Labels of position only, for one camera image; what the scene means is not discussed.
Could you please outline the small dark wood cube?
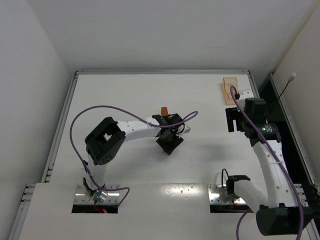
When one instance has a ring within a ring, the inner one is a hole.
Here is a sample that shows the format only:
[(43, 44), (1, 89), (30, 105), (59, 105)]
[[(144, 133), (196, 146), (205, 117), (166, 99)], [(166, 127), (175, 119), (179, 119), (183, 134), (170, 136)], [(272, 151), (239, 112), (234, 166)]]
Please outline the small dark wood cube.
[(169, 115), (168, 108), (166, 106), (161, 107), (161, 116), (168, 117)]

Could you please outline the transparent orange plastic tray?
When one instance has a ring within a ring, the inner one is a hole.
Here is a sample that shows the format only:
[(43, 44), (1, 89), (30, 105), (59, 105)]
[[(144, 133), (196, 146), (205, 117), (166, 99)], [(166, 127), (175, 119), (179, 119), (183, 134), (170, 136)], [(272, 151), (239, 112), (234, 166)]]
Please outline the transparent orange plastic tray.
[(234, 86), (238, 92), (238, 79), (236, 77), (224, 77), (222, 79), (221, 87), (222, 93), (227, 106), (234, 105), (234, 100), (231, 95), (230, 87)]

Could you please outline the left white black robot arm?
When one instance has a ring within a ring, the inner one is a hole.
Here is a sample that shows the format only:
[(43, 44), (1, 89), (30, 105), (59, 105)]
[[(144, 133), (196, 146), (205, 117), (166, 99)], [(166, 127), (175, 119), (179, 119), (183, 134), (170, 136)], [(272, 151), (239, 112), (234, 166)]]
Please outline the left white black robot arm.
[(191, 130), (182, 121), (177, 113), (171, 116), (153, 115), (142, 121), (115, 121), (112, 117), (106, 117), (84, 140), (89, 172), (83, 179), (83, 185), (89, 196), (96, 199), (101, 194), (99, 188), (106, 186), (107, 164), (116, 157), (123, 143), (156, 138), (156, 143), (170, 155), (184, 141), (182, 136)]

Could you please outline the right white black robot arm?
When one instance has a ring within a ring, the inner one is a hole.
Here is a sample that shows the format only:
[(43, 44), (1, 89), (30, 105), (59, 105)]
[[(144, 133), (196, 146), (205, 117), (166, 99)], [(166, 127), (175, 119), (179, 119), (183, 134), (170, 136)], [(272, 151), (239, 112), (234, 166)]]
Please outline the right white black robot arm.
[(226, 108), (228, 131), (239, 131), (249, 139), (257, 156), (266, 193), (256, 188), (247, 175), (230, 175), (228, 195), (242, 198), (255, 214), (263, 236), (295, 235), (301, 239), (304, 228), (313, 219), (313, 210), (301, 201), (282, 156), (277, 126), (267, 122), (267, 104), (262, 98), (239, 98), (236, 107)]

